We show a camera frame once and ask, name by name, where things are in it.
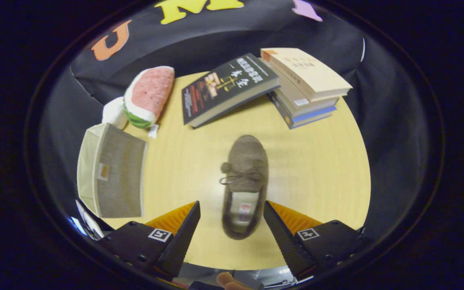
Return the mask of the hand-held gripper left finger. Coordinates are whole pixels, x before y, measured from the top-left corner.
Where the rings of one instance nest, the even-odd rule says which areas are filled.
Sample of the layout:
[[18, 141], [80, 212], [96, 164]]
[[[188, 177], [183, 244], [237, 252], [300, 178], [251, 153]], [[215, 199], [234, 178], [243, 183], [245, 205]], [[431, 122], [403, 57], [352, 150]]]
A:
[[131, 268], [173, 279], [179, 275], [200, 218], [200, 202], [195, 201], [145, 224], [127, 222], [98, 244]]

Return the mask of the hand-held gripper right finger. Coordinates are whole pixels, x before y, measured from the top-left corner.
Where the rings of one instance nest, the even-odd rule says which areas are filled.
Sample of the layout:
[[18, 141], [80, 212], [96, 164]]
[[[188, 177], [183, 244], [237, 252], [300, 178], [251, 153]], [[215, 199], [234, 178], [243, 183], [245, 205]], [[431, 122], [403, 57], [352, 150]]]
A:
[[263, 216], [298, 280], [332, 271], [372, 242], [339, 220], [322, 223], [272, 201], [265, 202]]

